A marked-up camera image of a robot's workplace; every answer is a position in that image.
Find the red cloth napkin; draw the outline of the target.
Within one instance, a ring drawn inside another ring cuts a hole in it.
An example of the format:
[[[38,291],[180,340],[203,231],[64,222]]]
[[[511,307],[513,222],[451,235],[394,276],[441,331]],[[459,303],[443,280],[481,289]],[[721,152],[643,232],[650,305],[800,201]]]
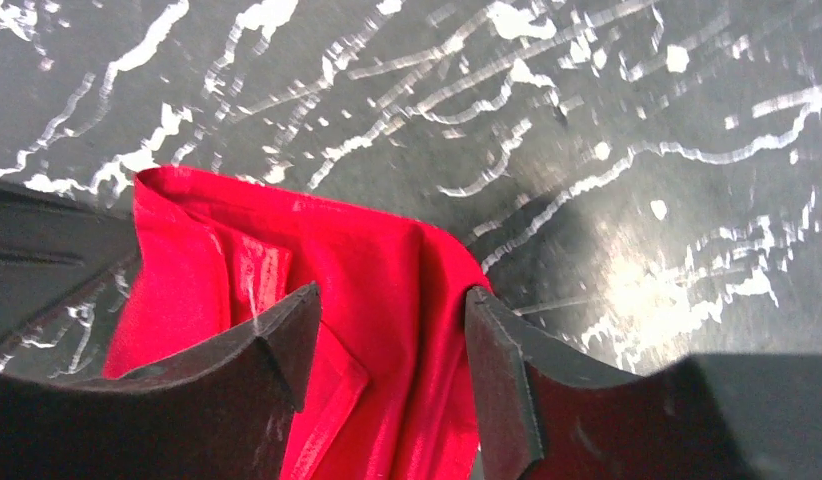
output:
[[[447,232],[188,167],[134,180],[142,267],[103,373],[189,348],[316,283],[321,326],[285,479],[465,479],[479,446],[463,328],[488,281]]]

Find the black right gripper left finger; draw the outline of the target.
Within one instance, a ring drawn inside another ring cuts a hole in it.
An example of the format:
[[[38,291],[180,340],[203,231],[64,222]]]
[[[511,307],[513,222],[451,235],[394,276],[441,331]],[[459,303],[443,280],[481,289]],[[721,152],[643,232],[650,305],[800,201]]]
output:
[[[276,479],[321,318],[305,285],[115,380],[0,374],[0,479]]]

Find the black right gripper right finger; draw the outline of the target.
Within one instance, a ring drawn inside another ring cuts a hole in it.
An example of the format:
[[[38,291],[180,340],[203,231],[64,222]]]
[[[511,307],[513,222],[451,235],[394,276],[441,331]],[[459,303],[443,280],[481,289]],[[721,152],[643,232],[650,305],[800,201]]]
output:
[[[647,376],[468,291],[488,479],[822,479],[822,355],[695,354]]]

